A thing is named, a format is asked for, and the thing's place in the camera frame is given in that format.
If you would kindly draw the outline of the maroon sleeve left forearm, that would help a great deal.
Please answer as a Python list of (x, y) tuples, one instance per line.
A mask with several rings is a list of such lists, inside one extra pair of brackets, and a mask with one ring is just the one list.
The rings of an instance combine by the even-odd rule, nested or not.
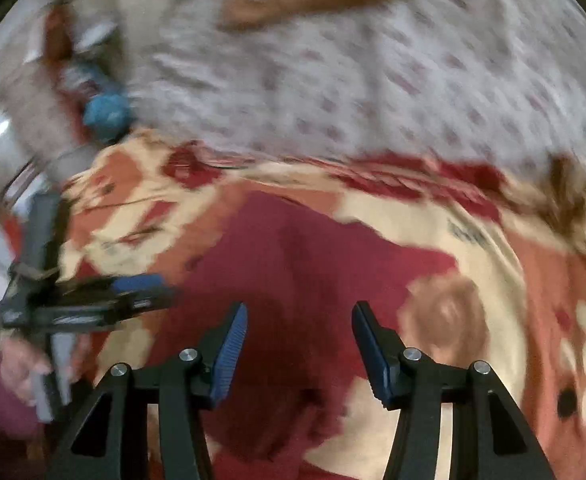
[(28, 448), (39, 437), (34, 408), (10, 392), (0, 377), (0, 479), (40, 478), (42, 466), (28, 457)]

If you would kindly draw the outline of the person's left hand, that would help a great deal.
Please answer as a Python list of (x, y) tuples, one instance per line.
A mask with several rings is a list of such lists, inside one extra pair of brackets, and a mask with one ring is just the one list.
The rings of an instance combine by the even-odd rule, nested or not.
[(48, 358), (38, 348), (17, 336), (2, 338), (0, 378), (6, 389), (26, 405), (33, 405), (34, 376), (52, 372)]

